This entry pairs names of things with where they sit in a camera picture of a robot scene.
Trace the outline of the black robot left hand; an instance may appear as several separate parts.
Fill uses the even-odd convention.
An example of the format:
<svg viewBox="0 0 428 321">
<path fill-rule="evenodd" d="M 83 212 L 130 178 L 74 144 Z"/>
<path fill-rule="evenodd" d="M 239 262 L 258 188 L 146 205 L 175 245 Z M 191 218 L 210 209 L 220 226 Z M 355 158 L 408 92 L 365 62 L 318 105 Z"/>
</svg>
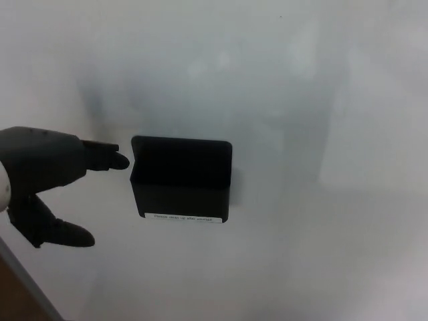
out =
<svg viewBox="0 0 428 321">
<path fill-rule="evenodd" d="M 93 235 L 57 218 L 38 193 L 65 187 L 88 171 L 124 170 L 130 161 L 117 144 L 73 134 L 14 126 L 1 131 L 1 210 L 34 246 L 92 247 Z"/>
</svg>

